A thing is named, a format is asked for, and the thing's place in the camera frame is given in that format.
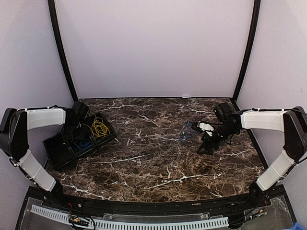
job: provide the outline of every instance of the curved black pole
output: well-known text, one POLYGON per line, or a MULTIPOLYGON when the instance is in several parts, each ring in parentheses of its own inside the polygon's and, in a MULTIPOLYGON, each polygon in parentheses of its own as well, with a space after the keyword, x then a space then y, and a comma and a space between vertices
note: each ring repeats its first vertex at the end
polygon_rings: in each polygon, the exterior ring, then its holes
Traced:
POLYGON ((71 78, 71 73, 68 68, 65 52, 64 52, 64 47, 61 39, 61 34, 59 31, 59 22, 57 18, 57 12, 56 12, 56 7, 54 0, 48 0, 48 5, 49 5, 49 11, 50 11, 50 18, 51 18, 51 23, 52 23, 52 28, 53 28, 53 33, 54 37, 56 39, 57 47, 58 47, 58 52, 59 52, 59 58, 62 63, 62 67, 64 70, 65 78, 69 87, 69 90, 71 92, 72 99, 74 101, 78 100, 77 92, 76 89, 73 85, 73 81, 71 78))
POLYGON ((252 50, 252 47, 253 47, 256 28, 257 28, 258 16, 259 16, 259 11, 260 11, 260 2, 261 2, 261 0, 255 0, 254 1, 254 9, 253 9, 253 15, 252 15, 252 18, 251 18, 251 23, 250 23, 250 29, 249 29, 249 34, 248 34, 248 42, 246 44, 245 54, 244 54, 240 74, 239 74, 239 77, 238 77, 238 81, 236 83, 236 89, 235 89, 234 95, 232 97, 234 102, 236 102, 238 97, 239 97, 239 94, 240 94, 240 91, 241 91, 241 88, 242 88, 242 84, 243 84, 243 80, 244 80, 244 77, 245 77, 245 74, 246 74, 246 70, 248 68, 250 53, 251 53, 251 50, 252 50))

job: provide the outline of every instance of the white cable channel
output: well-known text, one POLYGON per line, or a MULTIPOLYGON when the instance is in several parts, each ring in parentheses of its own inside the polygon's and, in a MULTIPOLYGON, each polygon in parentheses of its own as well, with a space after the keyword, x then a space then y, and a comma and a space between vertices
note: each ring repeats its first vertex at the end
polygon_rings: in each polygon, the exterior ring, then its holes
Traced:
MULTIPOLYGON (((69 224, 68 214, 32 205, 32 213, 56 222, 69 224)), ((182 223, 125 223, 93 218, 97 230, 207 230, 229 226, 228 217, 182 223)), ((87 229, 94 229, 91 222, 87 229)))

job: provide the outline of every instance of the black frame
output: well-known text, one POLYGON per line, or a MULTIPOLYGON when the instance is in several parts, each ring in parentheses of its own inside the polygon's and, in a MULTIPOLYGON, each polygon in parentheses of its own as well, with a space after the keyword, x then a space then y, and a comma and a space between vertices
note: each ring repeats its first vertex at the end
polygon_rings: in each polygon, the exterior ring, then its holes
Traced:
POLYGON ((50 18, 51 18, 51 23, 52 23, 52 28, 53 28, 53 33, 54 33, 54 38, 57 43, 58 47, 58 52, 59 52, 59 58, 62 63, 63 71, 65 74, 66 82, 68 84, 68 88, 71 92, 71 97, 74 102, 78 101, 78 95, 75 89, 75 86, 73 84, 72 78, 71 78, 71 73, 69 71, 67 59, 65 56, 65 51, 64 51, 64 46, 61 38, 61 33, 59 30, 59 22, 57 18, 57 11, 56 11, 56 6, 54 0, 48 0, 48 5, 49 5, 49 12, 50 12, 50 18))
POLYGON ((261 3, 261 0, 254 1, 254 9, 253 9, 253 15, 251 17, 250 29, 249 29, 249 34, 248 34, 248 42, 246 44, 246 49, 245 49, 238 81, 236 83, 235 92, 234 92, 234 95, 232 96, 232 99, 235 102, 238 100, 238 97, 239 97, 239 94, 240 94, 240 91, 243 85, 244 77, 246 74, 246 70, 248 68, 249 58, 250 58, 251 50, 253 48, 254 38, 256 34, 258 16, 259 16, 259 11, 260 11, 260 3, 261 3))
MULTIPOLYGON (((103 217, 108 214, 122 215, 141 215, 141 216, 166 216, 166 215, 185 215, 210 213, 210 216, 223 215, 228 217, 230 222, 244 216, 244 211, 250 209, 246 204, 238 204, 230 206, 229 202, 239 202, 246 200, 248 194, 230 196, 225 198, 216 198, 210 200, 198 200, 188 202, 173 202, 173 203, 138 203, 138 202, 119 202, 82 198, 72 195, 65 195, 65 200, 70 202, 72 206, 85 214, 103 217)), ((283 185, 276 186, 270 193, 270 198, 284 196, 286 204, 289 208, 292 222, 296 222, 296 218, 288 198, 288 195, 283 185)), ((21 211, 18 216, 15 229, 18 230, 22 223, 24 211, 28 202, 28 198, 35 198, 43 201, 43 205, 47 207, 59 208, 54 201, 50 201, 49 193, 35 187, 29 187, 22 204, 21 211)))
MULTIPOLYGON (((234 94, 233 94, 233 97, 232 97, 232 100, 234 100, 234 102, 236 102, 238 97, 239 97, 239 94, 240 94, 240 91, 241 91, 241 88, 242 88, 242 84, 243 84, 243 81, 244 81, 244 77, 245 77, 245 74, 246 74, 246 70, 247 70, 247 67, 248 67, 248 62, 249 62, 251 50, 252 50, 252 47, 253 47, 255 34, 256 34, 258 16, 259 16, 259 11, 260 11, 260 2, 261 2, 261 0, 254 0, 253 14, 252 14, 251 24, 250 24, 249 34, 248 34, 248 42, 247 42, 247 45, 246 45, 240 74, 239 74, 239 77, 238 77, 238 80, 237 80, 237 83, 236 83, 236 88, 235 88, 235 91, 234 91, 234 94)), ((73 100, 78 101, 79 98, 78 98, 75 86, 73 84, 71 73, 70 73, 68 63, 67 63, 67 59, 66 59, 66 56, 65 56, 65 51, 64 51, 64 46, 63 46, 63 42, 62 42, 62 39, 61 39, 61 33, 60 33, 60 30, 59 30, 59 22, 58 22, 58 18, 57 18, 57 11, 56 11, 54 0, 48 0, 48 5, 49 5, 49 12, 50 12, 50 18, 51 18, 51 22, 52 22, 53 33, 54 33, 54 37, 55 37, 55 40, 56 40, 56 43, 57 43, 59 57, 60 57, 60 60, 61 60, 61 63, 62 63, 65 78, 66 78, 66 81, 67 81, 67 84, 68 84, 68 87, 69 87, 69 90, 71 92, 71 96, 72 96, 73 100)))

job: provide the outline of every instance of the black object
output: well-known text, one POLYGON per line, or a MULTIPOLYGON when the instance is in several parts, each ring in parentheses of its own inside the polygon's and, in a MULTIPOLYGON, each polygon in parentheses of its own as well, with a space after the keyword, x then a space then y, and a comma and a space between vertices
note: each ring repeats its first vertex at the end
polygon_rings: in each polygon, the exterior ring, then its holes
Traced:
POLYGON ((242 112, 234 113, 228 103, 221 103, 214 108, 214 112, 222 125, 215 128, 211 135, 207 132, 202 136, 202 144, 197 149, 198 154, 213 155, 213 149, 219 149, 220 141, 226 140, 232 134, 240 134, 240 115, 242 112))
POLYGON ((266 191, 262 191, 257 185, 256 181, 253 181, 249 186, 248 198, 246 199, 246 204, 250 207, 257 207, 261 204, 272 190, 272 187, 266 191))
POLYGON ((45 150, 55 170, 75 159, 92 154, 98 147, 117 136, 112 125, 100 113, 85 118, 78 128, 74 128, 72 137, 67 138, 66 135, 67 127, 64 126, 58 134, 44 140, 45 150), (103 119, 109 128, 110 133, 106 137, 93 137, 89 127, 92 126, 95 117, 103 119))
POLYGON ((85 121, 84 124, 88 125, 89 127, 91 127, 92 123, 94 122, 94 119, 98 117, 101 118, 104 122, 104 124, 108 127, 109 129, 109 133, 106 137, 99 137, 99 138, 94 138, 93 137, 93 142, 95 143, 95 145, 97 147, 102 146, 103 144, 109 142, 110 140, 114 139, 117 137, 112 125, 104 118, 103 115, 101 115, 100 113, 95 114, 95 116, 89 116, 85 121))
POLYGON ((232 113, 232 109, 227 102, 220 103, 214 108, 214 113, 219 122, 226 121, 232 113))
POLYGON ((259 16, 259 11, 260 11, 260 3, 261 3, 261 0, 255 0, 254 1, 253 15, 252 15, 252 18, 251 18, 249 34, 248 34, 248 42, 246 44, 246 49, 245 49, 245 53, 244 53, 243 62, 242 62, 240 74, 239 74, 239 77, 238 77, 238 81, 236 83, 235 92, 234 92, 234 95, 232 97, 232 99, 235 102, 237 101, 237 99, 239 97, 239 94, 240 94, 240 91, 241 91, 241 88, 242 88, 242 84, 243 84, 243 80, 244 80, 244 77, 245 77, 245 74, 246 74, 246 70, 248 68, 248 62, 249 62, 251 50, 253 48, 255 34, 256 34, 258 16, 259 16))
POLYGON ((284 147, 287 155, 298 162, 307 151, 307 117, 300 112, 305 112, 300 106, 293 111, 283 114, 284 121, 284 147))
POLYGON ((79 216, 77 215, 68 214, 68 222, 72 225, 74 229, 77 229, 77 230, 84 230, 89 226, 90 220, 87 218, 84 218, 84 219, 87 221, 80 219, 79 216), (77 227, 76 224, 83 226, 85 228, 77 227))
MULTIPOLYGON (((83 102, 75 102, 72 108, 62 108, 66 112, 67 126, 74 130, 88 113, 83 102)), ((10 158, 11 163, 18 162, 28 151, 28 127, 26 110, 8 108, 0 125, 0 149, 10 158)))
POLYGON ((27 112, 8 108, 0 125, 0 149, 16 162, 23 157, 28 145, 27 112))
POLYGON ((65 196, 63 193, 63 186, 60 181, 56 180, 56 184, 54 185, 53 189, 49 194, 56 198, 56 200, 61 204, 66 204, 65 196))
POLYGON ((58 47, 59 58, 60 58, 61 63, 62 63, 66 82, 67 82, 68 88, 71 92, 72 99, 76 102, 76 101, 78 101, 78 95, 77 95, 76 89, 73 85, 71 73, 69 71, 69 67, 68 67, 68 64, 67 64, 65 51, 64 51, 64 47, 63 47, 63 43, 62 43, 62 39, 61 39, 61 33, 60 33, 60 30, 59 30, 59 22, 58 22, 58 18, 57 18, 57 11, 56 11, 54 0, 48 0, 48 5, 49 5, 49 12, 50 12, 50 18, 51 18, 53 33, 54 33, 54 37, 55 37, 57 47, 58 47))
POLYGON ((203 133, 203 130, 199 127, 202 122, 193 122, 191 128, 199 133, 203 133))
POLYGON ((60 169, 75 159, 71 147, 66 144, 60 133, 44 140, 44 146, 55 170, 60 169))
POLYGON ((89 112, 88 106, 83 102, 75 102, 71 109, 66 111, 66 126, 77 126, 83 121, 89 112))
MULTIPOLYGON (((22 204, 19 217, 16 224, 16 230, 20 229, 24 211, 28 203, 29 198, 34 198, 43 201, 43 205, 47 207, 59 208, 55 203, 48 198, 48 192, 42 189, 29 187, 22 204)), ((268 205, 270 205, 270 198, 284 196, 286 204, 288 206, 292 222, 296 222, 295 214, 291 207, 288 195, 283 185, 276 186, 271 192, 268 198, 268 205)), ((245 201, 248 194, 235 195, 230 197, 223 197, 217 199, 207 199, 198 201, 187 202, 164 202, 164 203, 139 203, 139 202, 120 202, 120 201, 108 201, 90 199, 72 195, 64 195, 66 203, 71 203, 74 208, 89 215, 104 217, 104 214, 122 214, 122 215, 136 215, 136 216, 171 216, 171 215, 187 215, 187 214, 199 214, 209 213, 210 216, 223 215, 229 218, 229 222, 234 222, 245 216, 244 211, 250 209, 244 202, 239 205, 230 205, 233 202, 245 201)))

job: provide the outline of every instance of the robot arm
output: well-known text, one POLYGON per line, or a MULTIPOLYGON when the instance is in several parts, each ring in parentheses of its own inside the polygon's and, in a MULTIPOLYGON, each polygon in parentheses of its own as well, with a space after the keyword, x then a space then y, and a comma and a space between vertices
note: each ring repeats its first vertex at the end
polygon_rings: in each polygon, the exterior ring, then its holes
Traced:
POLYGON ((8 108, 0 125, 0 149, 29 180, 33 180, 45 191, 55 192, 61 185, 45 171, 31 153, 27 131, 60 125, 66 125, 72 130, 85 118, 87 112, 88 107, 81 102, 75 102, 71 109, 57 106, 23 110, 8 108))
POLYGON ((194 124, 194 127, 197 126, 205 132, 203 143, 197 151, 199 154, 213 154, 213 149, 219 148, 221 140, 239 134, 243 128, 284 132, 285 145, 281 154, 250 186, 250 196, 254 200, 264 195, 280 178, 284 178, 307 151, 307 116, 302 107, 287 110, 253 109, 233 113, 227 103, 222 103, 214 112, 222 122, 217 128, 209 124, 194 124))

